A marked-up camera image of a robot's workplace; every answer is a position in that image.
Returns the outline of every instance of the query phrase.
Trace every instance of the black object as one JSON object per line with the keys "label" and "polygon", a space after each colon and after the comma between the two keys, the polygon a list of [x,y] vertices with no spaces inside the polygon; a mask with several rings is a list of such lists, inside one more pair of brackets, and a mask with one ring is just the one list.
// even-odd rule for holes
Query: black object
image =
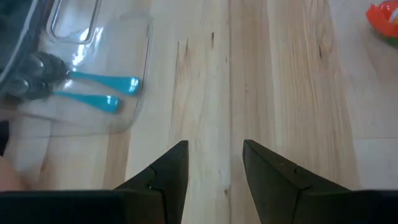
{"label": "black object", "polygon": [[115,190],[0,193],[0,223],[181,223],[188,141]]}
{"label": "black object", "polygon": [[397,191],[350,191],[252,140],[243,161],[261,223],[398,223]]}
{"label": "black object", "polygon": [[9,128],[10,127],[8,121],[0,121],[0,156],[3,156],[4,151],[6,150],[10,135]]}

